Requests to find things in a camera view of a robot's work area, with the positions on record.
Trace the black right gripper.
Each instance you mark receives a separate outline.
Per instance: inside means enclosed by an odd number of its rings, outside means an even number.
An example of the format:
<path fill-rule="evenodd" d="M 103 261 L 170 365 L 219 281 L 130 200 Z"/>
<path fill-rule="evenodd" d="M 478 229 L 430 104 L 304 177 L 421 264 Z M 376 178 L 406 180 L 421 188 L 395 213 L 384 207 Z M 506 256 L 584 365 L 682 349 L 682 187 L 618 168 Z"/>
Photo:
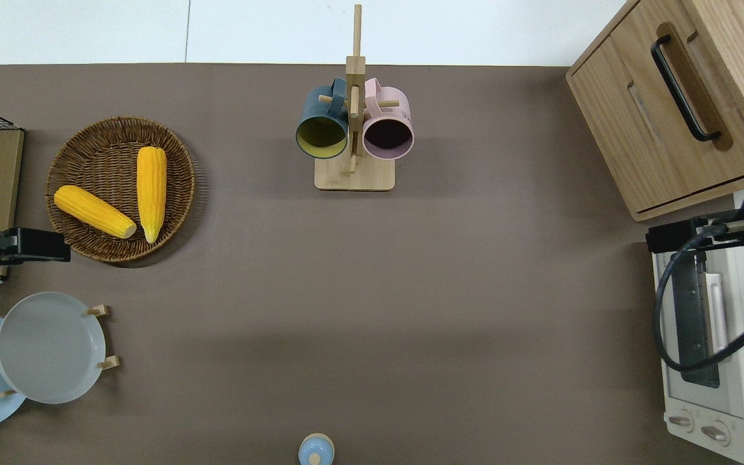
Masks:
<path fill-rule="evenodd" d="M 708 227 L 711 220 L 708 218 L 689 218 L 675 223 L 656 225 L 649 227 L 646 231 L 646 246 L 652 254 L 678 251 L 685 242 L 700 234 L 701 229 Z M 667 227 L 669 226 L 669 242 L 667 238 Z"/>

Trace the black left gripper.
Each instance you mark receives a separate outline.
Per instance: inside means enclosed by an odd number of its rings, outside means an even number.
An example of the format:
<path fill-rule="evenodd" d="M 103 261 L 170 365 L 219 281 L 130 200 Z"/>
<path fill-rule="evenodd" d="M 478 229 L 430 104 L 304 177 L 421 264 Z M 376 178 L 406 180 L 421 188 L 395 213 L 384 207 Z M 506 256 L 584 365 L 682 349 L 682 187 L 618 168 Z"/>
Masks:
<path fill-rule="evenodd" d="M 39 251 L 39 257 L 43 261 L 70 262 L 70 247 L 62 233 L 15 227 L 0 231 L 0 265 L 24 261 L 32 250 L 29 242 L 37 241 L 38 236 L 42 244 L 49 246 L 42 247 Z"/>

